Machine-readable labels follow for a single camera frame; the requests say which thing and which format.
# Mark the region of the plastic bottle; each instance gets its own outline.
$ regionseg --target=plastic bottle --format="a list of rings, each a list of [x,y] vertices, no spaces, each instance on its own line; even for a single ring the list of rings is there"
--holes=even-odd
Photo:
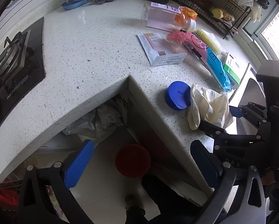
[[[144,4],[141,20],[147,27],[169,32],[181,29],[193,32],[197,25],[195,20],[186,18],[180,9],[154,2]]]

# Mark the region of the shoe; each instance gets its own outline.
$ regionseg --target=shoe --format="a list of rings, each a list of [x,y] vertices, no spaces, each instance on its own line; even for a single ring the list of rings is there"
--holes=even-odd
[[[125,208],[129,210],[131,207],[139,207],[139,200],[133,194],[128,194],[125,197]]]

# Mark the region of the sink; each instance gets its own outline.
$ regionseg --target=sink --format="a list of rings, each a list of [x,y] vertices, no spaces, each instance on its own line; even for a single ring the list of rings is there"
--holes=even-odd
[[[266,106],[263,84],[258,82],[255,76],[256,72],[249,64],[240,86],[230,99],[229,105],[238,107],[238,105],[247,105],[248,102],[253,102]],[[236,118],[225,130],[232,135],[255,135],[257,133],[257,129],[244,118]]]

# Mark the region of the white speckled countertop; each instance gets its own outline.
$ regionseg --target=white speckled countertop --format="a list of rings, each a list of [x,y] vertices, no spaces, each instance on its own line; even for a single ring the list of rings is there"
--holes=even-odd
[[[0,127],[0,183],[25,158],[67,125],[128,87],[144,106],[143,114],[183,167],[209,195],[211,190],[189,152],[199,139],[209,150],[212,139],[191,131],[187,110],[175,111],[164,101],[176,80],[218,90],[210,73],[190,54],[179,65],[151,67],[138,33],[156,31],[140,24],[143,0],[87,4],[45,15],[43,57],[46,78],[12,110]],[[217,34],[197,18],[197,26]],[[234,40],[222,40],[240,63],[250,61]]]

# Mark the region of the black wire rack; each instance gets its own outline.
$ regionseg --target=black wire rack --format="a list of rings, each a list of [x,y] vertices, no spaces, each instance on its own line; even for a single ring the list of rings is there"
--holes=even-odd
[[[202,16],[204,19],[209,21],[225,38],[228,34],[233,37],[231,32],[232,28],[238,28],[248,16],[250,8],[246,6],[238,6],[236,0],[209,0],[212,2],[212,7],[222,8],[229,12],[229,14],[234,16],[235,21],[232,23],[232,26],[227,26],[224,22],[219,19],[216,19],[212,16],[209,11],[204,11],[200,6],[195,4],[191,0],[176,0],[178,3],[182,3],[185,6],[193,9],[196,13]]]

